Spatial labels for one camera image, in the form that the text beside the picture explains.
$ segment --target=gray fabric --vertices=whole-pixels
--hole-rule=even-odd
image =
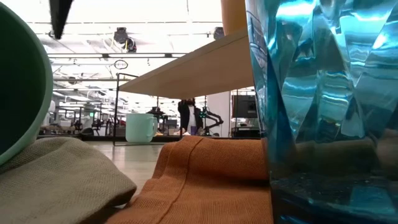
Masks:
[[[135,190],[86,143],[41,139],[0,166],[0,223],[80,223],[127,203]]]

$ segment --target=towel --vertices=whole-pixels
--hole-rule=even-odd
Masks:
[[[261,141],[195,136],[166,144],[142,192],[108,223],[271,224]]]
[[[135,191],[86,143],[41,139],[0,166],[0,223],[101,223]]]

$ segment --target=orange cloth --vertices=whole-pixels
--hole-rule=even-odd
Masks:
[[[187,136],[166,144],[152,179],[108,223],[272,222],[260,141]]]

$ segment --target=white wall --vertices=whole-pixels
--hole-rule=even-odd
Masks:
[[[231,121],[231,115],[230,115],[230,99],[231,99],[231,92],[223,92],[223,93],[217,93],[213,95],[208,95],[207,96],[207,107],[208,109],[217,115],[221,116],[221,119],[223,119],[224,123],[220,126],[214,127],[210,129],[210,133],[219,133],[220,137],[228,137],[229,133],[229,122]],[[211,124],[214,124],[215,122],[206,119],[206,125],[209,126]]]

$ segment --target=wooden floor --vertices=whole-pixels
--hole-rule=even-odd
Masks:
[[[116,146],[111,142],[86,142],[110,158],[137,185],[137,195],[152,177],[162,145]]]

